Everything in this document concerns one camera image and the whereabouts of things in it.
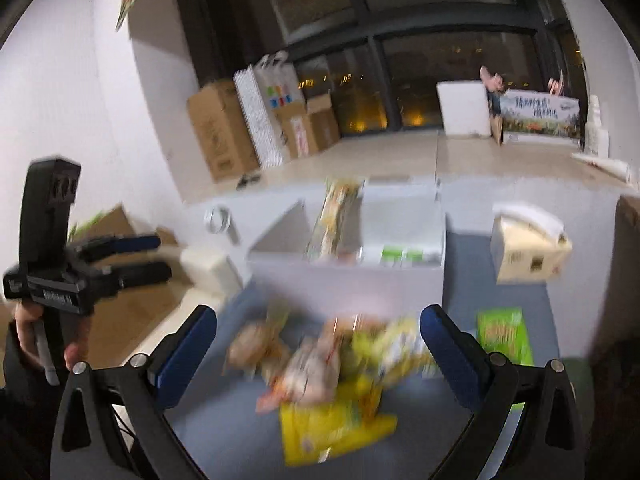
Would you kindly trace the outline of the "person's left hand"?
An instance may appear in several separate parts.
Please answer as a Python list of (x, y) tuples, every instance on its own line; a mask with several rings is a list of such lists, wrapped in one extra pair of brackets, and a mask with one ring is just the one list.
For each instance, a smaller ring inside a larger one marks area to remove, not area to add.
[[(21, 349), (26, 354), (29, 362), (37, 368), (41, 368), (42, 364), (36, 345), (35, 324), (40, 320), (42, 314), (42, 307), (31, 302), (18, 304), (14, 309), (16, 333)], [(79, 319), (75, 336), (64, 351), (65, 364), (68, 370), (72, 370), (78, 362), (87, 359), (91, 326), (92, 318), (90, 316), (83, 316)]]

